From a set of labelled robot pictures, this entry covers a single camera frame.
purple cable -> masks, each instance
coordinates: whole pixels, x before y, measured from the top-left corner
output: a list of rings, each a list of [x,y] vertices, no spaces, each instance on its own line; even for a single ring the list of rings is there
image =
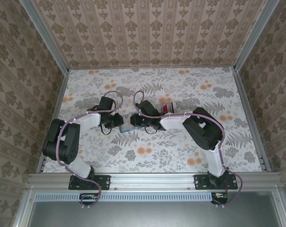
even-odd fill
[[[74,118],[71,118],[70,120],[68,120],[68,121],[62,126],[62,128],[61,128],[61,130],[60,130],[60,132],[59,132],[58,140],[57,140],[57,144],[56,144],[56,159],[57,159],[57,162],[59,163],[59,165],[63,166],[68,172],[70,172],[71,174],[75,175],[77,178],[79,178],[79,179],[81,179],[81,180],[84,180],[84,181],[91,182],[91,183],[95,184],[95,185],[98,187],[99,192],[98,192],[98,197],[96,198],[96,200],[95,200],[91,205],[89,205],[89,206],[84,205],[84,204],[82,203],[82,200],[81,200],[80,203],[81,203],[81,205],[82,205],[83,207],[91,207],[91,206],[94,206],[94,205],[98,202],[98,200],[100,199],[100,196],[101,196],[101,187],[100,187],[100,185],[99,185],[97,182],[95,182],[95,181],[93,181],[93,180],[90,180],[90,179],[86,179],[86,178],[84,178],[84,177],[81,177],[81,176],[75,174],[75,173],[74,173],[70,168],[68,168],[65,164],[61,163],[60,158],[59,158],[59,146],[60,146],[60,141],[61,141],[61,137],[62,137],[62,134],[63,134],[64,129],[66,128],[66,126],[67,126],[70,122],[73,122],[73,121],[75,121],[75,120],[77,120],[77,119],[81,119],[82,117],[87,116],[87,115],[90,115],[90,114],[114,112],[114,111],[120,109],[120,108],[122,107],[122,104],[123,104],[123,97],[122,97],[122,95],[121,95],[119,92],[117,92],[117,91],[108,91],[108,92],[106,92],[106,93],[104,94],[104,96],[107,95],[108,93],[117,93],[117,94],[120,96],[120,98],[121,98],[121,104],[120,104],[118,107],[116,107],[115,109],[113,109],[113,110],[89,111],[89,112],[87,112],[87,113],[84,113],[84,114],[81,114],[81,115],[76,116],[76,117],[74,117]]]
[[[218,145],[218,150],[219,150],[219,155],[220,155],[220,160],[221,160],[222,166],[223,166],[223,168],[224,168],[227,172],[229,172],[229,173],[234,174],[235,176],[237,176],[237,177],[239,178],[240,182],[241,182],[241,185],[240,185],[240,187],[239,187],[238,193],[237,193],[236,196],[233,198],[233,200],[231,200],[230,202],[228,202],[228,203],[226,203],[226,204],[223,205],[223,204],[221,204],[220,202],[218,202],[218,201],[216,201],[216,200],[214,200],[214,201],[217,202],[217,203],[218,203],[219,205],[221,205],[221,206],[227,206],[227,205],[232,204],[232,203],[236,200],[236,198],[239,196],[239,194],[241,193],[241,191],[242,191],[242,188],[243,188],[243,180],[242,180],[242,178],[241,178],[237,173],[234,173],[233,171],[229,170],[229,169],[224,165],[223,155],[222,155],[222,151],[221,151],[221,146],[222,146],[222,144],[223,144],[223,142],[224,142],[224,139],[225,139],[225,130],[224,130],[223,126],[222,126],[218,121],[214,120],[213,118],[210,118],[210,117],[205,116],[205,115],[202,115],[202,114],[197,114],[197,113],[172,113],[172,114],[169,114],[168,116],[167,116],[167,115],[162,115],[162,116],[148,116],[148,115],[145,115],[145,114],[143,114],[143,113],[139,110],[139,108],[135,105],[135,97],[136,97],[136,95],[137,95],[138,93],[142,93],[142,96],[143,96],[143,97],[142,97],[142,99],[141,99],[141,102],[144,100],[144,92],[139,90],[139,91],[135,92],[135,94],[134,94],[133,104],[134,104],[134,107],[135,107],[135,109],[137,110],[137,112],[138,112],[140,115],[144,116],[144,117],[148,117],[148,118],[162,118],[162,117],[169,117],[169,116],[196,116],[196,117],[202,117],[202,118],[208,119],[208,120],[210,120],[211,122],[215,123],[215,124],[220,128],[220,130],[222,131],[223,137],[222,137],[222,140],[220,141],[220,143],[219,143],[219,145]]]

